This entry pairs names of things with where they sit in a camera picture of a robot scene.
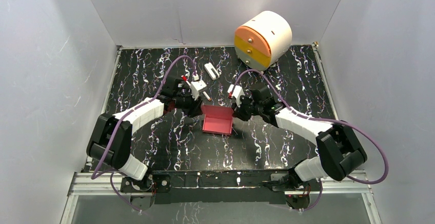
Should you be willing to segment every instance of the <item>white wall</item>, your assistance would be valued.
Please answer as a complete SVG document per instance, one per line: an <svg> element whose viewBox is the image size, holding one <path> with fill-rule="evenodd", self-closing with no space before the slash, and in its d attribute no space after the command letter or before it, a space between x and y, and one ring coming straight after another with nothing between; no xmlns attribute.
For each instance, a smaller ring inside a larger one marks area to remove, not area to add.
<svg viewBox="0 0 435 224"><path fill-rule="evenodd" d="M339 117L372 134L390 162L373 186L384 223L433 223L435 0L341 0L320 41ZM368 176L383 171L364 143Z"/></svg>
<svg viewBox="0 0 435 224"><path fill-rule="evenodd" d="M59 223L116 46L90 0L0 0L0 222Z"/></svg>
<svg viewBox="0 0 435 224"><path fill-rule="evenodd" d="M92 0L117 45L233 45L234 31L264 10L284 17L294 44L320 40L340 0Z"/></svg>

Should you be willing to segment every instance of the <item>black marble tabletop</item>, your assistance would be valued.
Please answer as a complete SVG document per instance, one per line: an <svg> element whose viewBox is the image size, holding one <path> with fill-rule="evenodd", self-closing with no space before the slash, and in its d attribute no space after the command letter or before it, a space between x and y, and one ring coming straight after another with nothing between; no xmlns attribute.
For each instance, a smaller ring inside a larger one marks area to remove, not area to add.
<svg viewBox="0 0 435 224"><path fill-rule="evenodd" d="M197 63L200 78L208 85L212 101L231 106L227 90L247 69L233 47L124 49L116 67L106 112L124 111L155 92L172 61L187 54ZM221 77L212 80L204 64L212 63ZM179 61L175 76L192 73L190 62ZM265 75L280 95L297 110L315 117L333 118L333 111L311 45L291 46ZM255 73L243 76L241 85L259 82ZM283 169L315 156L315 146L304 138L266 124L260 117L248 122L234 119L231 136L202 133L203 116L189 118L175 110L139 129L131 153L152 170L250 170Z"/></svg>

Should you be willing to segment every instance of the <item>open red box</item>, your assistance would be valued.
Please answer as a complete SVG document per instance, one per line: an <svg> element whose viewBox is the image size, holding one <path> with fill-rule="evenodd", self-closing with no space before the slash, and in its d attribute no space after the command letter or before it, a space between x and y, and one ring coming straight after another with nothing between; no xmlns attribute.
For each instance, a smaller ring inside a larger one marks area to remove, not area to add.
<svg viewBox="0 0 435 224"><path fill-rule="evenodd" d="M201 110L205 115L203 132L231 135L234 113L231 107L202 105Z"/></svg>

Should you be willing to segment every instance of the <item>robotic arm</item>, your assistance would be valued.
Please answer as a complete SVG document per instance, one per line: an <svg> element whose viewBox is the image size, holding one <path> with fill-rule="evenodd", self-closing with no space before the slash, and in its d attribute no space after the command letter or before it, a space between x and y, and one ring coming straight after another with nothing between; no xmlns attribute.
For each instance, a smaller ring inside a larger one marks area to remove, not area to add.
<svg viewBox="0 0 435 224"><path fill-rule="evenodd" d="M263 83L252 85L250 92L251 98L242 87L236 86L231 93L231 98L235 99L234 117L247 121L252 115L259 115L264 122L290 130L318 148L318 157L305 159L289 169L288 178L282 179L289 187L296 189L306 181L327 176L340 181L367 160L352 128L297 116L283 103L276 102Z"/></svg>
<svg viewBox="0 0 435 224"><path fill-rule="evenodd" d="M207 85L202 80L189 83L185 78L183 79L188 87L184 85L182 79L169 76L157 99L124 118L104 159L105 164L135 180L144 178L148 167L130 154L132 134L148 122L163 116L174 108L182 109L189 117L202 114L200 93L207 88ZM130 110L150 100L151 98L146 98L145 101L121 113L100 115L86 150L88 156L100 159L118 120Z"/></svg>

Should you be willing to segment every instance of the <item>red component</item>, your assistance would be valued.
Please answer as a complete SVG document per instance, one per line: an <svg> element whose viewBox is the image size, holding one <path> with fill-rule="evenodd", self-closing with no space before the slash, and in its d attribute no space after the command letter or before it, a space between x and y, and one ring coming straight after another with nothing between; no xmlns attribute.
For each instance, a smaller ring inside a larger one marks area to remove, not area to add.
<svg viewBox="0 0 435 224"><path fill-rule="evenodd" d="M205 115L203 124L204 133L231 135L232 114L234 113L232 108L202 105L201 110Z"/></svg>

